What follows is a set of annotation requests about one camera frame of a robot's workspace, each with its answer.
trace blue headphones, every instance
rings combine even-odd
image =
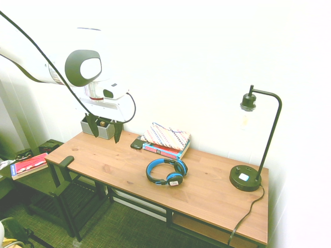
[[[175,168],[175,172],[171,172],[167,175],[167,180],[156,179],[151,177],[152,169],[159,164],[172,164]],[[182,160],[170,160],[170,159],[157,159],[152,161],[146,168],[146,176],[149,181],[158,184],[158,185],[166,185],[176,186],[182,183],[183,177],[187,174],[188,168],[186,164]]]

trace gray container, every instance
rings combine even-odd
[[[107,140],[109,140],[111,137],[114,136],[115,134],[115,127],[114,125],[111,124],[107,124],[106,123],[106,127],[101,127],[100,126],[100,120],[96,120],[97,126],[98,126],[98,130],[99,130],[99,136],[100,138],[105,138]],[[81,125],[82,125],[82,130],[84,133],[88,133],[90,135],[93,135],[91,128],[89,128],[86,117],[81,121]]]

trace black phone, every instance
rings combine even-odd
[[[136,149],[136,150],[140,150],[143,148],[143,144],[145,143],[145,141],[142,141],[141,136],[138,136],[130,145],[131,148]]]

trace desk lamp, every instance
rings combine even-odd
[[[256,107],[255,101],[257,98],[255,95],[253,95],[253,92],[275,97],[278,100],[278,110],[277,110],[277,114],[276,114],[276,117],[274,120],[273,127],[271,129],[271,133],[270,133],[264,154],[263,154],[263,158],[262,158],[262,161],[261,161],[261,164],[259,167],[259,171],[256,171],[254,168],[247,166],[247,165],[237,165],[237,166],[233,167],[230,171],[231,183],[236,188],[238,188],[242,191],[248,191],[248,192],[257,190],[261,184],[261,181],[262,181],[261,171],[262,171],[263,164],[264,164],[265,158],[266,158],[268,150],[269,150],[271,140],[274,135],[276,124],[277,124],[279,114],[281,111],[281,107],[282,107],[281,99],[279,98],[279,96],[277,96],[274,93],[254,89],[254,85],[251,85],[250,89],[249,89],[249,93],[244,95],[243,101],[240,104],[241,108],[244,111],[251,112]]]

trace book on shelf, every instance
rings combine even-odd
[[[45,152],[30,159],[11,164],[10,171],[12,179],[16,180],[48,167],[45,160],[46,155],[47,153]]]

